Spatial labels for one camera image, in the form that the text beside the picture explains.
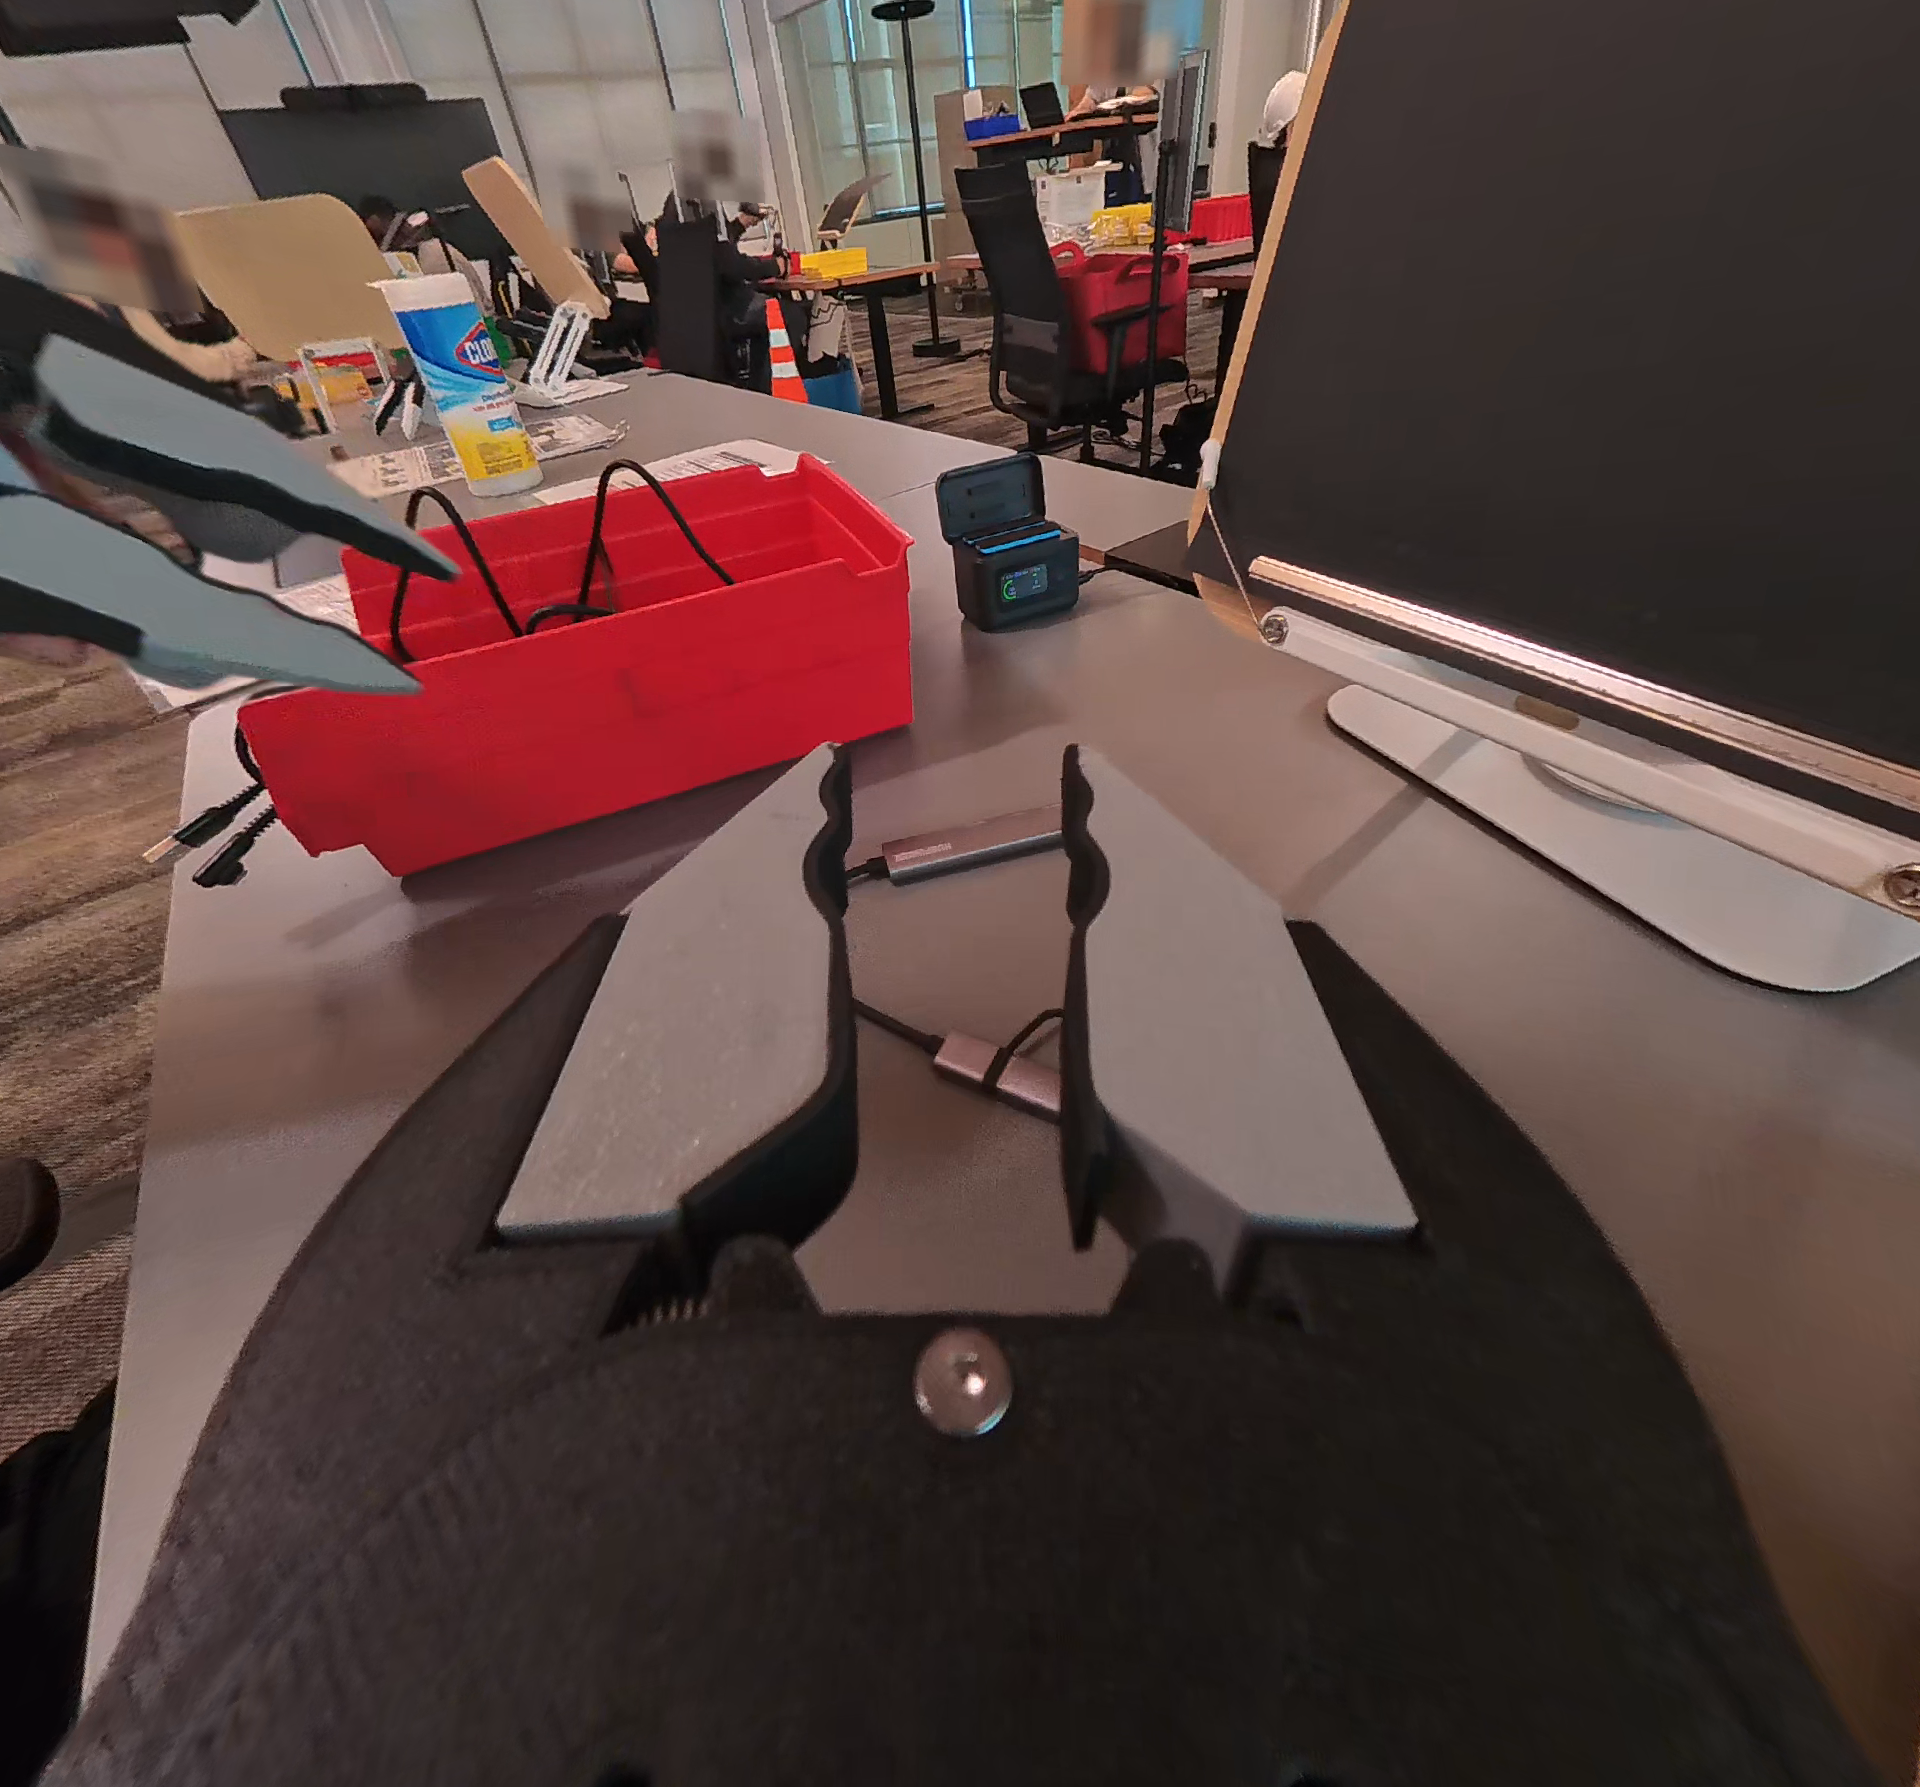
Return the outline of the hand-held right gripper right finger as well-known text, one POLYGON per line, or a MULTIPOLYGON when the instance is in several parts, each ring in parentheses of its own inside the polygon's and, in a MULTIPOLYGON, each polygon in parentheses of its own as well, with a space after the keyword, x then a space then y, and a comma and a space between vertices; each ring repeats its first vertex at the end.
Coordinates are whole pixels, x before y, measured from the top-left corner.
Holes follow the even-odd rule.
POLYGON ((1406 1245, 1419 1216, 1280 899, 1090 743, 1063 774, 1061 1182, 1072 1245, 1406 1245))

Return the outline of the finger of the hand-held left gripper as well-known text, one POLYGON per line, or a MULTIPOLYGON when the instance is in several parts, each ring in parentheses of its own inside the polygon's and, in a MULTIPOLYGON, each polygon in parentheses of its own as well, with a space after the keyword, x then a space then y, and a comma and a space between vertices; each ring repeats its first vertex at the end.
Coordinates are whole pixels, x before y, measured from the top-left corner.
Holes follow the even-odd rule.
POLYGON ((418 688, 407 667, 350 627, 207 579, 134 531, 35 489, 3 497, 3 634, 109 652, 180 688, 233 676, 340 692, 418 688))
POLYGON ((153 503, 195 550, 260 566, 314 537, 436 579, 460 570, 283 432, 218 398, 66 335, 43 341, 33 377, 41 442, 153 503))

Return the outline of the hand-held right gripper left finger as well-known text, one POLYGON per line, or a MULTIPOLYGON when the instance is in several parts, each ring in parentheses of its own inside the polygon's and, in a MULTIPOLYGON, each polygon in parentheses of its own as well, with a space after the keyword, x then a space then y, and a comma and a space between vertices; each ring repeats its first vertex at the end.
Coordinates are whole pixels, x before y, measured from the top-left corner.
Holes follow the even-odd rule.
POLYGON ((823 743, 622 919, 497 1216, 506 1243, 798 1248, 859 1168, 851 764, 823 743))

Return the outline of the grey usb hub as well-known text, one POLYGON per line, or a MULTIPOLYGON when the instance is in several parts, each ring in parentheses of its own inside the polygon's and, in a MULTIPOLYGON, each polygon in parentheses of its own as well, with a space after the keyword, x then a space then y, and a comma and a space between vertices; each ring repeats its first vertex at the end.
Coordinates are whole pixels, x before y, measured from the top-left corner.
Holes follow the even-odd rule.
MULTIPOLYGON (((1063 846, 1063 814, 1049 804, 1015 814, 996 814, 975 823, 891 838, 865 859, 844 869, 847 886, 887 882, 922 884, 992 865, 1002 865, 1063 846)), ((931 1067, 950 1083, 1006 1104, 1015 1111, 1055 1125, 1063 1115, 1063 1073, 1036 1056, 1040 1041, 1065 1020, 1059 1006, 1028 1018, 1004 1041, 988 1041, 967 1031, 933 1033, 882 1010, 863 999, 855 1012, 872 1029, 926 1054, 931 1067)))

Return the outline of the red plastic bin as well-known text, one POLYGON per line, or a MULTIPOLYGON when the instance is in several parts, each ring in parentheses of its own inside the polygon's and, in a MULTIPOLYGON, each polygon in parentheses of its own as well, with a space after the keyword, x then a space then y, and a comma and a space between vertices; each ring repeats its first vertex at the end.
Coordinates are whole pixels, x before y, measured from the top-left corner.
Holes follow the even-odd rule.
POLYGON ((857 743, 914 716, 910 533, 834 467, 619 459, 426 539, 439 581, 344 560, 416 690, 296 690, 239 730, 312 856, 403 878, 857 743))

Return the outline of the beige rounded board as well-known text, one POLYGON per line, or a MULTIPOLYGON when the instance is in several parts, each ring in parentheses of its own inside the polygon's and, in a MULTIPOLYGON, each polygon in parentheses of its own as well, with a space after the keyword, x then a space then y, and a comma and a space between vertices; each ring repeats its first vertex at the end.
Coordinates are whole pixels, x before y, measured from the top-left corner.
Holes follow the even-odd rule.
POLYGON ((363 221, 325 192, 256 198, 171 215, 180 257, 212 304, 264 358, 308 344, 403 348, 380 289, 392 274, 363 221))

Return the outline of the disinfectant wipes canister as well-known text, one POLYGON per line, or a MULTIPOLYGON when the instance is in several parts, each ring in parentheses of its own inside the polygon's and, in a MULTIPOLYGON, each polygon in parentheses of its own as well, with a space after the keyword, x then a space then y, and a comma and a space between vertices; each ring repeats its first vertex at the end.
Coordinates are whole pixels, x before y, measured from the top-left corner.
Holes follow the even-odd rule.
POLYGON ((462 272, 373 282, 397 318, 468 488, 483 499, 537 488, 544 474, 487 318, 462 272))

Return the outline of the white stand with beige paddle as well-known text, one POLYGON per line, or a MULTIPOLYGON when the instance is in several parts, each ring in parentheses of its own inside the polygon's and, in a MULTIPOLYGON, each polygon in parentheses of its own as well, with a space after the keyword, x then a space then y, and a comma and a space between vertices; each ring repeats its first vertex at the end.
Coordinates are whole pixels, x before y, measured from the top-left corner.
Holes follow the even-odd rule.
POLYGON ((516 398, 554 409, 626 390, 624 377, 573 375, 592 325, 611 316, 613 301, 586 262, 550 228, 521 175, 508 159, 489 156, 464 167, 464 184, 552 303, 531 365, 510 375, 516 398))

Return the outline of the black charging case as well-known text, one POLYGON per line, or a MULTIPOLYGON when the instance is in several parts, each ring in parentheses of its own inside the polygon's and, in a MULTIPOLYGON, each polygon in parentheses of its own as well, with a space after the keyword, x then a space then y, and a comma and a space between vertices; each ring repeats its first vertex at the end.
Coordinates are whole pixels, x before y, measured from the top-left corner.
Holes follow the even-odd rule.
POLYGON ((1040 455, 998 455, 947 470, 933 488, 964 617, 985 632, 1078 604, 1080 535, 1049 514, 1040 455))

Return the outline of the white barcode paper sheet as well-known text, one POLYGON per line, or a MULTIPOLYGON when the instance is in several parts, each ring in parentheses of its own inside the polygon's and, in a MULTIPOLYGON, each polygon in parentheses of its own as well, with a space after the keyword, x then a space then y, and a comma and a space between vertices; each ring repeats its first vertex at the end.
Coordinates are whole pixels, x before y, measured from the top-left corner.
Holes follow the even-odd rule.
POLYGON ((792 474, 802 451, 758 438, 733 438, 685 449, 681 455, 649 455, 640 463, 657 478, 674 486, 685 478, 725 474, 727 470, 756 468, 767 478, 792 474))

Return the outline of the mesh office chair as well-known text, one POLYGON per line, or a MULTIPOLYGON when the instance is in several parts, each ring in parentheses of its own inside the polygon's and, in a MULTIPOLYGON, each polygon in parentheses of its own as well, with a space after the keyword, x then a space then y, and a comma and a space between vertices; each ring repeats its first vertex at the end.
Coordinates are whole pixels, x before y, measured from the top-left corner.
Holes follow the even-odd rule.
POLYGON ((33 1155, 3 1157, 3 1271, 0 1287, 37 1271, 56 1245, 62 1195, 56 1174, 33 1155))

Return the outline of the red storage crate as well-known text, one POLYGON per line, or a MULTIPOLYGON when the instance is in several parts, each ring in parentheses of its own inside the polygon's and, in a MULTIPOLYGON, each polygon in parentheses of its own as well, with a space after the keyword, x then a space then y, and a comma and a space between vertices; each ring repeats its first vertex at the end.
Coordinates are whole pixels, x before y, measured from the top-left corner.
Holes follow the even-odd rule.
POLYGON ((1189 358, 1191 255, 1173 243, 1154 257, 1149 249, 1090 253, 1065 240, 1049 247, 1063 289, 1069 367, 1076 375, 1107 375, 1114 346, 1120 369, 1145 369, 1189 358))

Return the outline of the black office chair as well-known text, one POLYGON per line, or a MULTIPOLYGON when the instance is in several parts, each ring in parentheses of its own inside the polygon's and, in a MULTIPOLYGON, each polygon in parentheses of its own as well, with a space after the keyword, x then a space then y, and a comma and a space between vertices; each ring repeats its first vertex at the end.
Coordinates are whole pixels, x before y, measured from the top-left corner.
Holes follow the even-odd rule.
POLYGON ((1038 196, 1019 165, 967 167, 956 177, 958 205, 994 303, 990 388, 998 411, 1021 421, 1028 447, 1044 453, 1074 440, 1086 463, 1101 463, 1107 436, 1120 455, 1135 455, 1143 474, 1154 465, 1154 402, 1166 381, 1185 381, 1189 360, 1124 373, 1118 346, 1107 375, 1069 367, 1067 308, 1038 196))

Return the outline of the black floor lamp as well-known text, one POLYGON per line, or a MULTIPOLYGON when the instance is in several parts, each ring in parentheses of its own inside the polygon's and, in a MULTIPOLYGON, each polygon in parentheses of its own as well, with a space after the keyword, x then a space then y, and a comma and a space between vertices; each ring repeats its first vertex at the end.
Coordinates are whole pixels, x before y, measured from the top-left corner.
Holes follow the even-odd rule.
POLYGON ((935 11, 933 0, 882 0, 870 13, 878 24, 895 26, 901 34, 901 62, 906 87, 908 146, 916 184, 916 215, 926 249, 926 308, 927 337, 914 344, 914 354, 926 360, 956 362, 967 358, 960 339, 945 333, 943 301, 939 299, 939 272, 933 255, 931 205, 926 175, 926 140, 922 116, 922 91, 918 89, 914 26, 935 11))

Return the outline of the person's body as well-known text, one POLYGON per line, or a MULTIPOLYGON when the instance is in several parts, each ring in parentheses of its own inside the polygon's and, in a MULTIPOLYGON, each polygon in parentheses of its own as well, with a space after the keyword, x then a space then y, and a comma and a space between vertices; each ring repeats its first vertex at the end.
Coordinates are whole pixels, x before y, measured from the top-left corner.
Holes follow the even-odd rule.
POLYGON ((106 1504, 117 1382, 3 1466, 3 1781, 33 1784, 71 1729, 106 1504))

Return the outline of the black display panel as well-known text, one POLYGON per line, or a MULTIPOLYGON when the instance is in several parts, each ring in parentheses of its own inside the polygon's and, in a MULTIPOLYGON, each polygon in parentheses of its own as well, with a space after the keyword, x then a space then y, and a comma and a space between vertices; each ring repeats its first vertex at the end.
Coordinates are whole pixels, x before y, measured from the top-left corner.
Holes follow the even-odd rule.
POLYGON ((1917 770, 1919 0, 1353 0, 1215 507, 1917 770))

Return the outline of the wooden backing board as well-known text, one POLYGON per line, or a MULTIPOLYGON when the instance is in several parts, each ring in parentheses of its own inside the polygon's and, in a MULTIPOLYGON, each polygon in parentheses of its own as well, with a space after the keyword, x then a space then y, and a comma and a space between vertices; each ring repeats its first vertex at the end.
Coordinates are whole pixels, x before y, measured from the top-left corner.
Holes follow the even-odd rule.
POLYGON ((1227 623, 1236 632, 1253 636, 1257 644, 1271 648, 1284 648, 1286 619, 1276 608, 1261 610, 1255 604, 1248 579, 1236 564, 1236 554, 1231 550, 1229 537, 1219 526, 1215 507, 1217 474, 1225 442, 1229 440, 1229 430, 1236 423, 1236 402, 1248 381, 1248 367, 1253 354, 1253 335, 1259 329, 1263 303, 1274 278, 1286 215, 1290 213, 1290 205, 1299 186, 1307 146, 1313 139, 1351 7, 1353 0, 1337 1, 1334 18, 1314 55, 1313 68, 1309 70, 1297 118, 1290 129, 1290 152, 1284 159, 1276 201, 1271 209, 1269 226, 1265 228, 1257 253, 1253 280, 1248 289, 1248 304, 1244 306, 1236 331, 1236 352, 1231 356, 1229 377, 1223 381, 1217 396, 1213 432, 1202 447, 1198 482, 1189 514, 1189 560, 1192 564, 1200 560, 1202 535, 1210 531, 1213 535, 1213 545, 1219 549, 1221 564, 1225 566, 1223 579, 1215 579, 1212 573, 1202 573, 1200 570, 1194 571, 1198 596, 1213 611, 1213 617, 1227 623))

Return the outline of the black wall screen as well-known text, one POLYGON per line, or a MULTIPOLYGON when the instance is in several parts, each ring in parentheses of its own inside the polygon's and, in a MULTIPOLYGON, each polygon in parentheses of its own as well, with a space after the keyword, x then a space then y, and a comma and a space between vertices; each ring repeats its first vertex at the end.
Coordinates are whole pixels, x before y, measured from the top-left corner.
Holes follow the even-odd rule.
POLYGON ((262 198, 327 192, 359 207, 388 198, 428 213, 474 259, 508 241, 466 184, 466 167, 502 154, 491 106, 432 97, 420 85, 285 89, 272 108, 222 108, 222 125, 262 198))

